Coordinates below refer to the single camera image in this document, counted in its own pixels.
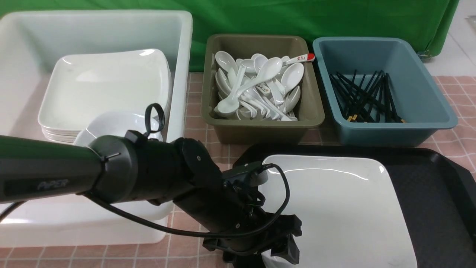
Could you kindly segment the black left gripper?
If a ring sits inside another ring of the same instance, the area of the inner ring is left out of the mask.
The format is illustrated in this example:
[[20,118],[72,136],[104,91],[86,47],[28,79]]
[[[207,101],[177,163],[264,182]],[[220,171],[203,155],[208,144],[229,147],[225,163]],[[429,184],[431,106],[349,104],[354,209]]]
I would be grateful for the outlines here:
[[[284,183],[284,202],[275,213],[265,212],[265,197],[254,186],[260,173],[275,169]],[[300,252],[294,238],[302,235],[302,222],[296,215],[284,215],[290,200],[290,186],[281,167],[274,163],[247,163],[221,172],[208,168],[186,172],[175,178],[180,193],[173,203],[204,226],[209,251],[223,251],[226,257],[250,258],[270,251],[272,256],[298,264]]]

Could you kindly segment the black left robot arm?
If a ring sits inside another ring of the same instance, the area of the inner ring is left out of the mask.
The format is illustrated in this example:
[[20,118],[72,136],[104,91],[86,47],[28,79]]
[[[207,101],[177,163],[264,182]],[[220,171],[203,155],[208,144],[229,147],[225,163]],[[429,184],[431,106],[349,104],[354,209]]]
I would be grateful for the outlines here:
[[[299,263],[294,238],[302,235],[302,222],[282,213],[290,187],[274,163],[221,171],[195,139],[167,143],[137,131],[101,136],[86,147],[2,136],[0,163],[0,199],[10,204],[1,219],[27,201],[76,194],[145,227],[202,238],[204,248],[222,251],[235,268],[263,268],[266,251]],[[132,201],[171,201],[207,233],[164,227],[114,207]]]

